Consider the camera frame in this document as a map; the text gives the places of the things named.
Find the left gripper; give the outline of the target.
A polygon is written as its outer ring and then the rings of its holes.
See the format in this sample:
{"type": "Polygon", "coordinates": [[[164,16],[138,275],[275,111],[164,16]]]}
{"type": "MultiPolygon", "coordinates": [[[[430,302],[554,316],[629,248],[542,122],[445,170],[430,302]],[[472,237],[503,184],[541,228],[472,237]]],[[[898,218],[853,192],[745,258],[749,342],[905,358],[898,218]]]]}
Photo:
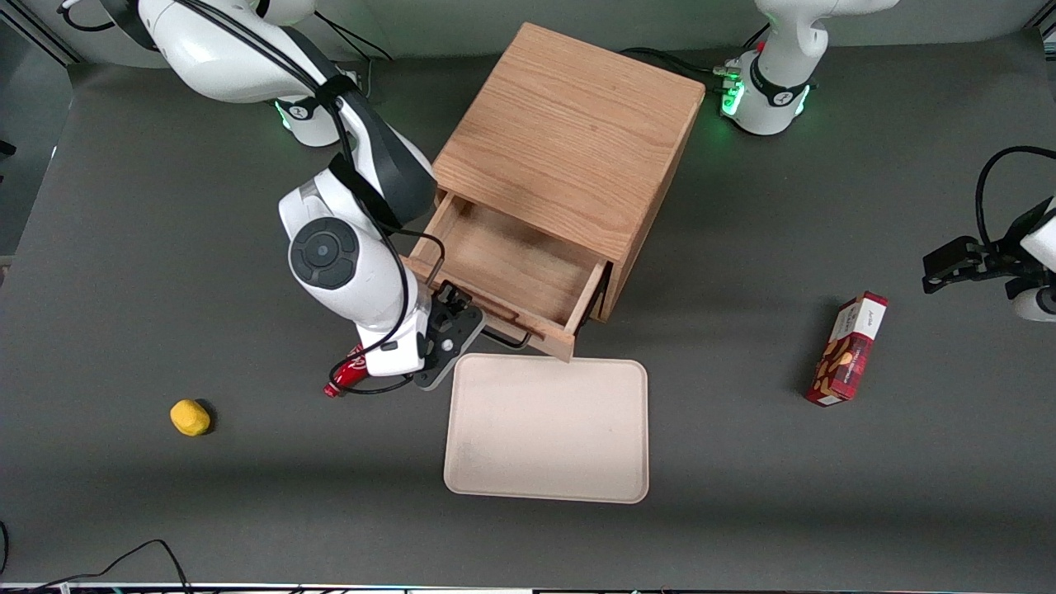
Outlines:
{"type": "MultiPolygon", "coordinates": [[[[1041,262],[1037,256],[1022,247],[1021,241],[1029,234],[1037,233],[1042,223],[1054,221],[1054,197],[1049,196],[1030,207],[1025,214],[1013,219],[1008,229],[1000,239],[993,240],[988,233],[983,200],[979,199],[979,233],[987,247],[988,265],[1011,273],[1014,276],[1032,279],[1053,279],[1054,267],[1041,262]]],[[[939,290],[955,283],[977,281],[987,270],[980,255],[979,244],[970,236],[957,237],[943,247],[927,253],[922,260],[924,275],[922,290],[934,295],[939,290]]]]}

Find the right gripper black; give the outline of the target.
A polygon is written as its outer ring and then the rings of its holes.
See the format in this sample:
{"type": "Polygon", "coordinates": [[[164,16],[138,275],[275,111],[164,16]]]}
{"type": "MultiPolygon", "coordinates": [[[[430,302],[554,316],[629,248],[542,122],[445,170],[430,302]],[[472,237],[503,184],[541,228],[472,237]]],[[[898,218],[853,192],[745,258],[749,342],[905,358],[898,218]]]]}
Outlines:
{"type": "Polygon", "coordinates": [[[486,326],[483,310],[449,280],[435,292],[435,301],[437,304],[432,305],[427,320],[425,365],[412,376],[412,383],[425,391],[433,390],[445,379],[486,326]]]}

